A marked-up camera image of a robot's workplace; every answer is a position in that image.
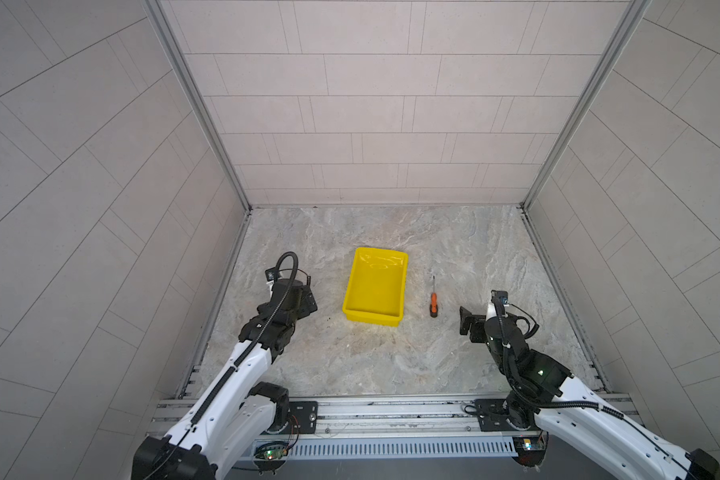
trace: yellow plastic tray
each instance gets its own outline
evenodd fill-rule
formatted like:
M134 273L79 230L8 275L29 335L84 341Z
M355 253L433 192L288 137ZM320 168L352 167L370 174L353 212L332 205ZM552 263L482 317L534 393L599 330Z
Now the yellow plastic tray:
M407 270L408 254L357 248L342 311L353 322L397 326L403 318Z

